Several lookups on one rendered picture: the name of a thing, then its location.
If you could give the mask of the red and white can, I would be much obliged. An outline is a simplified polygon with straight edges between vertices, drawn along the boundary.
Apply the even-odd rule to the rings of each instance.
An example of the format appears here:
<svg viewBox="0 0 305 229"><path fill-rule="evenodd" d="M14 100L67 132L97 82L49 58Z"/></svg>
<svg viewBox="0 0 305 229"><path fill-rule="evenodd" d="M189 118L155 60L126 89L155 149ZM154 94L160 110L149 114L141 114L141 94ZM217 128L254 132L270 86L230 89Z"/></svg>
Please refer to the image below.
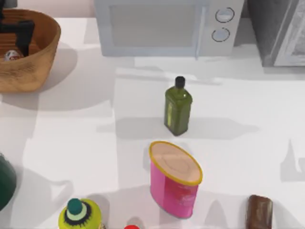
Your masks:
<svg viewBox="0 0 305 229"><path fill-rule="evenodd" d="M23 58L23 54L20 51L17 51L17 50L8 50L4 54L4 61L5 62L18 60L20 58Z"/></svg>

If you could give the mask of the wooden basket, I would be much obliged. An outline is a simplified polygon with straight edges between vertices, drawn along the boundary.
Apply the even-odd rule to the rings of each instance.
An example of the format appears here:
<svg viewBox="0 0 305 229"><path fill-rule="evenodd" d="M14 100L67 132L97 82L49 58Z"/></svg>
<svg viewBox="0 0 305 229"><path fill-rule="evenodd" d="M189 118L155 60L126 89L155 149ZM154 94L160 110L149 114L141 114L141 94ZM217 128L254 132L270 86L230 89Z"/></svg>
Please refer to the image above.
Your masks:
<svg viewBox="0 0 305 229"><path fill-rule="evenodd" d="M33 20L35 29L29 46L29 56L4 61L4 54L17 50L15 34L0 34L0 93L32 92L46 81L52 68L61 35L57 21L38 11L4 9L4 23Z"/></svg>

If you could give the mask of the microwave door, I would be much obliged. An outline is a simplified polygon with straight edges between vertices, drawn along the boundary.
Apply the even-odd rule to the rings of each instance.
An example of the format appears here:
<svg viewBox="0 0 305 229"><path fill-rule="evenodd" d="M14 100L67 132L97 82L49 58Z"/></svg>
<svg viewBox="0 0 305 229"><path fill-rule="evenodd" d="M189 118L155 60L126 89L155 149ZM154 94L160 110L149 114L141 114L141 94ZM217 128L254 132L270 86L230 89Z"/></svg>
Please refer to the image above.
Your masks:
<svg viewBox="0 0 305 229"><path fill-rule="evenodd" d="M195 57L201 0L94 0L104 56Z"/></svg>

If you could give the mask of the dark green object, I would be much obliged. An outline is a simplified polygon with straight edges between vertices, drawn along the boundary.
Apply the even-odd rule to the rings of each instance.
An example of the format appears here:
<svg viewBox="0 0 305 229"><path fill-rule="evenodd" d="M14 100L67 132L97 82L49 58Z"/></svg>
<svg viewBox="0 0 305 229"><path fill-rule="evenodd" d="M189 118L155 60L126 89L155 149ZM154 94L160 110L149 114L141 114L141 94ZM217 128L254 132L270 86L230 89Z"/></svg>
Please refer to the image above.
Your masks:
<svg viewBox="0 0 305 229"><path fill-rule="evenodd" d="M17 175L12 164L0 153L0 211L14 195L17 186Z"/></svg>

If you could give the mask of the pale microwave oven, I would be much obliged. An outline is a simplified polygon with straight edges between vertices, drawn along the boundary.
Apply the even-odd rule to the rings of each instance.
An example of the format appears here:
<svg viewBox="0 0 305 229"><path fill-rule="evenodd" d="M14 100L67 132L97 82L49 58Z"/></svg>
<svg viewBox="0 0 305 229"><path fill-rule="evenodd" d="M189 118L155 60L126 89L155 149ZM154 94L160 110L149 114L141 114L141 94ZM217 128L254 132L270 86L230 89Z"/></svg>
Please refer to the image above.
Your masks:
<svg viewBox="0 0 305 229"><path fill-rule="evenodd" d="M244 0L94 0L104 56L227 56Z"/></svg>

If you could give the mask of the green bottle with black cap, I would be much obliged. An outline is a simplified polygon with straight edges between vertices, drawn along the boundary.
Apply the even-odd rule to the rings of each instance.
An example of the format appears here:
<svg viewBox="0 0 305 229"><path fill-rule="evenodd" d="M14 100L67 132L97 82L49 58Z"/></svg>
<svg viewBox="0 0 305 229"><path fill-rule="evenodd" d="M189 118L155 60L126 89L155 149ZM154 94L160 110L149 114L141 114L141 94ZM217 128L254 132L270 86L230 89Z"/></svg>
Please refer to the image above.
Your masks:
<svg viewBox="0 0 305 229"><path fill-rule="evenodd" d="M174 136L188 130L193 98L185 89L185 78L177 76L174 86L165 92L164 125Z"/></svg>

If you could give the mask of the yellow-green bottle with teal cap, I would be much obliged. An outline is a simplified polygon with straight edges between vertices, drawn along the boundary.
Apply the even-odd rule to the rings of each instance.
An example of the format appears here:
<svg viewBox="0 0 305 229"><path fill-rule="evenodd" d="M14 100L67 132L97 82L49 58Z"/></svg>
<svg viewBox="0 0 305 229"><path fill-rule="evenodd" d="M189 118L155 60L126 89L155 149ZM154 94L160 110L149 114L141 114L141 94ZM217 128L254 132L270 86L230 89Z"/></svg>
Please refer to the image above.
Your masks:
<svg viewBox="0 0 305 229"><path fill-rule="evenodd" d="M104 229L100 207L87 198L72 198L61 211L59 229Z"/></svg>

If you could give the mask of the round microwave knob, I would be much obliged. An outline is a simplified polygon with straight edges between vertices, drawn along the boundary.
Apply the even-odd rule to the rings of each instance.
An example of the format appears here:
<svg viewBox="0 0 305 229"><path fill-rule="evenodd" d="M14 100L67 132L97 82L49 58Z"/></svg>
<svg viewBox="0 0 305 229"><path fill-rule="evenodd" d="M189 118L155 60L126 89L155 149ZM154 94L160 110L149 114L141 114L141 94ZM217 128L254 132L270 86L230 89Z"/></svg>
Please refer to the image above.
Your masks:
<svg viewBox="0 0 305 229"><path fill-rule="evenodd" d="M215 14L215 18L220 23L227 23L234 18L234 15L234 10L230 7L226 7L223 9L219 9Z"/></svg>
<svg viewBox="0 0 305 229"><path fill-rule="evenodd" d="M231 33L227 28L219 28L214 30L211 34L211 38L215 42L224 42L229 39Z"/></svg>

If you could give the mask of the pink can with yellow rim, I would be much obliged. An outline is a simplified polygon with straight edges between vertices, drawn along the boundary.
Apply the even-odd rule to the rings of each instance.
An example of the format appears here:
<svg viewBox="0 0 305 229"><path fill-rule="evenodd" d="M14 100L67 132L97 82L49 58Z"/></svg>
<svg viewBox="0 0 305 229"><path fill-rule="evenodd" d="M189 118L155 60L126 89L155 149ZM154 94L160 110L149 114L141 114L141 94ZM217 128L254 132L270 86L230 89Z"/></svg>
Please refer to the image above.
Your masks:
<svg viewBox="0 0 305 229"><path fill-rule="evenodd" d="M200 165L183 148L167 141L151 142L149 157L152 198L167 213L189 218L203 180Z"/></svg>

